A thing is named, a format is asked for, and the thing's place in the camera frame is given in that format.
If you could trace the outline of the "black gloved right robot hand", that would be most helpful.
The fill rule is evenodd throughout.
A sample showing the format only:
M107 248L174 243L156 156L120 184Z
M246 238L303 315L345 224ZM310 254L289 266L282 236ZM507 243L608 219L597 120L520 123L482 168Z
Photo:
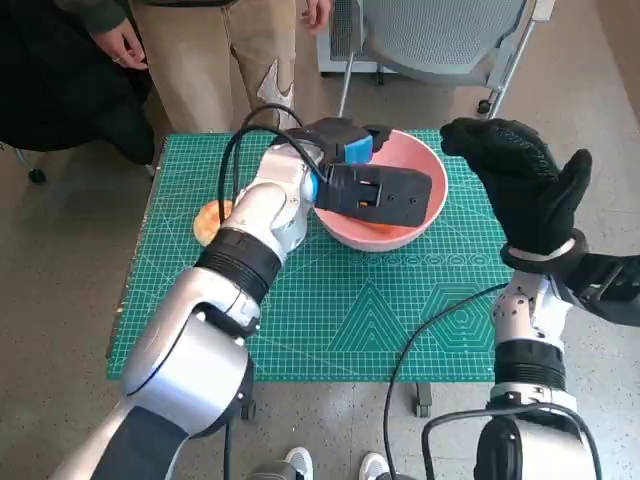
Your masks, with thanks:
M577 150L560 168L537 131L516 120L457 118L440 129L441 149L478 176L507 244L548 257L573 237L592 155Z

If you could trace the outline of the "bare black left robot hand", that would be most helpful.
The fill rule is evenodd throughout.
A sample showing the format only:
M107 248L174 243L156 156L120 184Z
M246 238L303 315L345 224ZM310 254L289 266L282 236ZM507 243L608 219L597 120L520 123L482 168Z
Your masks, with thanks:
M373 155L389 139L392 129L385 125L359 126L344 117L327 117L304 127L289 129L293 138L316 144L324 162L350 165L369 164Z

